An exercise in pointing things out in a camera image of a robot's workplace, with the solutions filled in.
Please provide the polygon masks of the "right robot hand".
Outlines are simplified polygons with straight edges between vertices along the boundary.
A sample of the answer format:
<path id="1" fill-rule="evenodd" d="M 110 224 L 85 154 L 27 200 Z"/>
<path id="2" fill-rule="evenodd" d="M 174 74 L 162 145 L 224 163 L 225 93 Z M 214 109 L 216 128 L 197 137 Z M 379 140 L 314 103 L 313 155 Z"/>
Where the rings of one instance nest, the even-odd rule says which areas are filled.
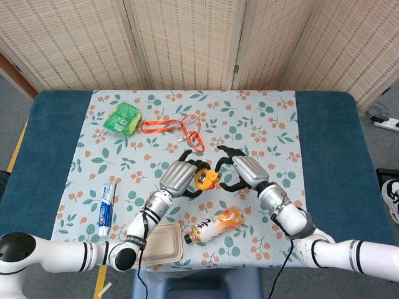
<path id="1" fill-rule="evenodd" d="M 252 157 L 248 157 L 240 149 L 217 146 L 217 149 L 224 151 L 227 157 L 222 157 L 216 163 L 215 171 L 218 173 L 223 164 L 234 167 L 239 175 L 239 182 L 231 186 L 226 183 L 219 185 L 227 192 L 236 192 L 241 189 L 255 190 L 260 195 L 269 185 L 269 175 L 266 170 Z"/>

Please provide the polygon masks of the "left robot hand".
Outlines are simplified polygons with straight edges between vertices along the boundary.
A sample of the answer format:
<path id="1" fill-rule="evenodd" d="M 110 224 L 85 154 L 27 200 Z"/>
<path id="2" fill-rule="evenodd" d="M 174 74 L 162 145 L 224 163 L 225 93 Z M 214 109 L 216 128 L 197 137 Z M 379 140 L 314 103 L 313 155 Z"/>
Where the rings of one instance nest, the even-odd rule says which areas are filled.
<path id="1" fill-rule="evenodd" d="M 188 186 L 195 174 L 202 169 L 211 169 L 206 161 L 197 159 L 186 160 L 192 150 L 186 150 L 174 161 L 160 180 L 160 189 L 166 191 L 172 198 L 188 197 L 194 199 L 202 194 L 202 190 L 191 192 Z"/>

